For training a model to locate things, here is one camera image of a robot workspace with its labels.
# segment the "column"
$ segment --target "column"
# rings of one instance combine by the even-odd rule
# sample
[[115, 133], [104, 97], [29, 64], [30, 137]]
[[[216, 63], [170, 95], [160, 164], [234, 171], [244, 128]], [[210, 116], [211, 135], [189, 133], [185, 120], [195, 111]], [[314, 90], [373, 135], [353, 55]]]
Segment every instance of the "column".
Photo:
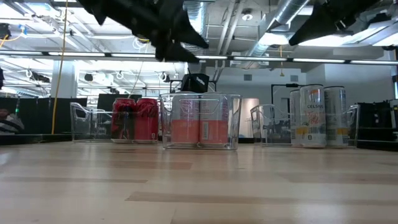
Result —
[[[61, 61], [54, 61], [51, 80], [51, 97], [55, 97], [57, 90], [58, 76], [60, 72]], [[61, 71], [60, 87], [58, 90], [58, 98], [76, 98], [77, 86], [79, 80], [79, 69], [76, 68], [75, 62], [64, 61]]]

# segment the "wooden table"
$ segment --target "wooden table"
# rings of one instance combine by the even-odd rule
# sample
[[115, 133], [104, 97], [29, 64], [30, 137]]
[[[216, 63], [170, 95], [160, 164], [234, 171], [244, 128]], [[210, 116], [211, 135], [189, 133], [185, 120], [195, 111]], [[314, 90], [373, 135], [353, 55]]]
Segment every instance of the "wooden table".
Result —
[[397, 224], [398, 154], [0, 147], [4, 224]]

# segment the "ceiling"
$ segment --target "ceiling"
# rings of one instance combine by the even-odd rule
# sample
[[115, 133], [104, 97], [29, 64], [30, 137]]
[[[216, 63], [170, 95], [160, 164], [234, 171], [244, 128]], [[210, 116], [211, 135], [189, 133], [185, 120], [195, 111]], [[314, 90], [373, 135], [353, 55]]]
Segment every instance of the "ceiling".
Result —
[[[215, 0], [205, 3], [204, 29], [202, 36], [208, 39], [210, 48], [206, 51], [199, 50], [196, 54], [215, 54], [220, 42], [223, 30], [223, 21], [228, 14], [226, 12], [232, 0]], [[48, 0], [25, 0], [25, 1], [3, 1], [0, 0], [0, 21], [10, 23], [12, 38], [21, 35], [21, 26], [25, 27], [25, 35], [21, 35], [15, 41], [5, 42], [1, 50], [33, 50], [41, 52], [59, 52], [63, 44], [63, 25], [62, 19], [65, 16], [65, 3], [62, 1], [50, 2]], [[234, 11], [233, 15], [238, 16], [239, 20], [236, 29], [233, 31], [234, 38], [227, 47], [227, 54], [238, 52], [245, 54], [259, 38], [258, 25], [262, 22], [264, 15], [277, 9], [278, 0], [247, 0], [244, 7], [251, 9], [253, 18], [244, 21], [241, 12]], [[290, 37], [294, 30], [297, 30], [306, 20], [308, 15], [297, 16], [291, 23], [290, 30], [282, 33]], [[67, 14], [67, 52], [140, 52], [153, 53], [154, 48], [150, 45], [140, 44], [131, 35], [131, 31], [117, 22], [107, 18], [102, 26], [99, 26], [95, 18], [81, 7], [68, 8]], [[281, 48], [267, 49], [267, 54], [273, 57], [300, 57], [300, 58], [347, 58], [347, 59], [377, 59], [383, 56], [380, 47], [360, 46], [360, 47], [290, 47], [283, 45]], [[86, 82], [86, 73], [107, 74], [113, 76], [113, 82], [117, 86], [138, 85], [167, 87], [169, 83], [161, 81], [161, 74], [166, 73], [173, 80], [179, 80], [187, 72], [188, 65], [184, 63], [157, 63], [157, 62], [111, 62], [95, 60], [77, 61], [80, 69], [80, 81], [84, 85], [105, 85], [101, 82]], [[0, 66], [6, 70], [6, 83], [10, 84], [31, 84], [37, 83], [35, 80], [27, 78], [27, 70], [32, 70], [51, 79], [53, 62], [46, 59], [28, 58], [0, 58]], [[214, 67], [213, 63], [207, 62], [207, 67]], [[268, 69], [275, 68], [297, 68], [298, 71], [306, 72], [313, 65], [305, 63], [283, 63], [270, 62]], [[234, 73], [244, 73], [240, 68], [233, 69]], [[224, 72], [219, 82], [224, 84], [236, 85], [240, 80], [228, 77], [230, 72]], [[49, 88], [18, 88], [18, 91], [26, 91], [33, 95], [44, 95], [49, 92]], [[107, 90], [80, 90], [79, 95], [92, 95]]]

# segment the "ceiling duct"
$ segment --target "ceiling duct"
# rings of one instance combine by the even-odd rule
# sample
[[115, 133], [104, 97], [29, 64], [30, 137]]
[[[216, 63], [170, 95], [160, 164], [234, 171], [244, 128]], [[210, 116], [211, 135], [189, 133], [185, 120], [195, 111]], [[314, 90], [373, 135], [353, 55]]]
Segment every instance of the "ceiling duct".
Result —
[[261, 21], [259, 25], [259, 41], [254, 44], [247, 56], [262, 56], [269, 47], [261, 42], [264, 35], [272, 29], [290, 24], [309, 1], [310, 0], [281, 0], [278, 4], [278, 8]]
[[[207, 11], [207, 3], [205, 2], [195, 2], [195, 1], [185, 1], [184, 8], [188, 12], [189, 21], [191, 22], [192, 27], [203, 36], [205, 32], [205, 19], [206, 19], [206, 11]], [[201, 50], [200, 47], [185, 44], [185, 48], [191, 52], [197, 52]]]

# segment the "coca-cola can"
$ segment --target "coca-cola can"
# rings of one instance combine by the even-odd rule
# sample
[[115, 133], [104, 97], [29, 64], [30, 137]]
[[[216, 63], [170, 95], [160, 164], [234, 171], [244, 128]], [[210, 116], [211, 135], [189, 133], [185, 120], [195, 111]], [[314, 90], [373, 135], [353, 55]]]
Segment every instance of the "coca-cola can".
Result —
[[326, 146], [325, 96], [323, 85], [300, 88], [301, 144], [303, 147]]
[[140, 143], [155, 143], [159, 134], [159, 106], [157, 100], [141, 98], [137, 102], [134, 140]]
[[175, 95], [172, 100], [171, 142], [172, 144], [197, 145], [199, 143], [199, 98], [198, 95], [180, 93], [181, 95]]
[[300, 90], [290, 92], [290, 138], [293, 147], [300, 147]]
[[111, 139], [116, 143], [131, 143], [134, 139], [134, 112], [136, 102], [133, 99], [116, 98], [112, 110]]
[[326, 137], [330, 147], [348, 146], [346, 90], [343, 86], [325, 88]]
[[202, 146], [222, 146], [228, 143], [228, 99], [207, 93], [200, 100], [200, 137]]

